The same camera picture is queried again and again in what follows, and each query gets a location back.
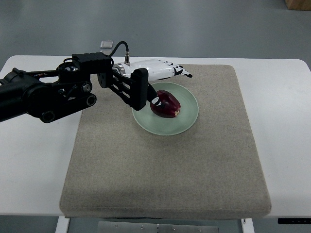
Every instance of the white robotic hand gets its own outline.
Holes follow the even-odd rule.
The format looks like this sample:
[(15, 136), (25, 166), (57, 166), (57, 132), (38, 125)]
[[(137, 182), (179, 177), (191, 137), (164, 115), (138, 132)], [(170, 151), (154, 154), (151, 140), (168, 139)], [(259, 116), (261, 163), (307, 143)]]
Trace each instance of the white robotic hand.
[(133, 62), (130, 66), (125, 63), (114, 64), (114, 69), (116, 69), (121, 75), (128, 78), (130, 78), (131, 73), (133, 73), (134, 70), (138, 68), (146, 68), (148, 70), (148, 81), (168, 79), (176, 75), (185, 75), (189, 78), (192, 78), (192, 75), (182, 66), (168, 61), (161, 61), (158, 59)]

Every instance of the round plate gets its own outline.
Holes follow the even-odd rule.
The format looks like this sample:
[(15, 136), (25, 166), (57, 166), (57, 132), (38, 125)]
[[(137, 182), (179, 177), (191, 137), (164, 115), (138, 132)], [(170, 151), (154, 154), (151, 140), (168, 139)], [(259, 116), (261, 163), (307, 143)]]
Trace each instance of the round plate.
[(174, 135), (189, 129), (198, 118), (199, 105), (194, 95), (181, 85), (175, 83), (154, 83), (156, 91), (171, 92), (180, 102), (180, 113), (174, 118), (163, 118), (154, 114), (150, 103), (140, 111), (133, 109), (136, 122), (145, 130), (157, 135)]

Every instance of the metal plate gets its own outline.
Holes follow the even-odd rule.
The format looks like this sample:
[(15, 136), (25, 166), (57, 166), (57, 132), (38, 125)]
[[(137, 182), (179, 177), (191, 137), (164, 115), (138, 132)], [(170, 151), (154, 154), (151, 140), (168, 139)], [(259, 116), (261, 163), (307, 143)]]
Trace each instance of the metal plate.
[(190, 225), (159, 225), (158, 233), (219, 233), (218, 227)]
[(158, 224), (100, 221), (97, 233), (158, 233)]
[(210, 226), (100, 221), (97, 233), (219, 233), (219, 230)]
[(101, 42), (101, 49), (111, 49), (113, 45), (112, 40), (103, 40)]

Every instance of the floor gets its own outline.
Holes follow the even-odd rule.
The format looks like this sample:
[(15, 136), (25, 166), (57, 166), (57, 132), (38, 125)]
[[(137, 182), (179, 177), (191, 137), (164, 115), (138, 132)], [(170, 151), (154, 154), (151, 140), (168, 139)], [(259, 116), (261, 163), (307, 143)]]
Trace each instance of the floor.
[[(311, 12), (284, 0), (1, 0), (0, 18), (0, 67), (13, 55), (97, 52), (102, 40), (125, 40), (132, 56), (301, 59), (311, 68)], [(74, 219), (69, 232), (96, 232), (97, 223)], [(0, 216), (0, 232), (52, 233), (56, 224)], [(254, 219), (256, 233), (311, 232), (301, 227)]]

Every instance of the robotic arm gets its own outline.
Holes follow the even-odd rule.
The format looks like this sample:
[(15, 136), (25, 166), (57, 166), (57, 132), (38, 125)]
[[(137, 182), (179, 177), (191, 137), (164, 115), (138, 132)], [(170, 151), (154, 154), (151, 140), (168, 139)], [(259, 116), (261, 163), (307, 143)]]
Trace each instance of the robotic arm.
[[(114, 91), (130, 107), (139, 111), (146, 101), (160, 105), (148, 80), (165, 79), (177, 74), (192, 77), (181, 66), (157, 59), (138, 63), (114, 64), (103, 53), (73, 54), (56, 70), (26, 72), (14, 68), (0, 79), (0, 122), (30, 114), (50, 123), (93, 106), (90, 75), (97, 74), (102, 88)], [(58, 77), (54, 83), (40, 79)]]

